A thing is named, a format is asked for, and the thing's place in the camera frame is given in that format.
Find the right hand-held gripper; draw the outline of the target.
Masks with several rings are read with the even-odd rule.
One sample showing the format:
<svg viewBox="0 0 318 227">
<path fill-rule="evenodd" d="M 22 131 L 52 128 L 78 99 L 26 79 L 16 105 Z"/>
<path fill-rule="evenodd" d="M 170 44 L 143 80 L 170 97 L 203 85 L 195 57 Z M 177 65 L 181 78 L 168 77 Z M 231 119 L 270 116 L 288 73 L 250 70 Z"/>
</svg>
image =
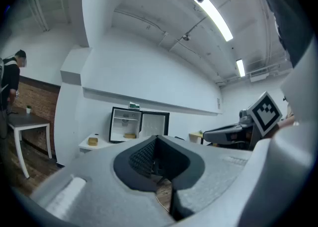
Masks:
<svg viewBox="0 0 318 227">
<path fill-rule="evenodd" d="M 282 113 L 266 91 L 247 109 L 237 123 L 205 131 L 203 139 L 222 148 L 251 151 L 281 120 Z"/>
</svg>

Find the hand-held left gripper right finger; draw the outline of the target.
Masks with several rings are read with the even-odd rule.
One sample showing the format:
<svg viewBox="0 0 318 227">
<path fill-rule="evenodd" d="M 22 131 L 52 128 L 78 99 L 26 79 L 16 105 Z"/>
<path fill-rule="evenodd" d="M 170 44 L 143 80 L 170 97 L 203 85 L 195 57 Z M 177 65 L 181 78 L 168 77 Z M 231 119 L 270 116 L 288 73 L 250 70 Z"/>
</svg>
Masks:
<svg viewBox="0 0 318 227">
<path fill-rule="evenodd" d="M 194 144 L 174 137 L 157 136 L 157 159 L 173 190 L 192 188 L 205 171 Z"/>
</svg>

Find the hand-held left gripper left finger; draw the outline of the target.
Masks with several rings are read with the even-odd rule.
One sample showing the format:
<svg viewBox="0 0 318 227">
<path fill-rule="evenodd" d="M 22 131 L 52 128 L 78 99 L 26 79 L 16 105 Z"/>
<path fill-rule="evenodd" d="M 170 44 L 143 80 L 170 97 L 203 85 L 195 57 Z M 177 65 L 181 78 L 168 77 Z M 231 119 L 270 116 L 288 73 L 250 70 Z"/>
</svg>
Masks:
<svg viewBox="0 0 318 227">
<path fill-rule="evenodd" d="M 116 155 L 113 169 L 127 187 L 141 192 L 156 192 L 151 180 L 155 163 L 157 136 L 124 142 L 125 148 Z"/>
</svg>

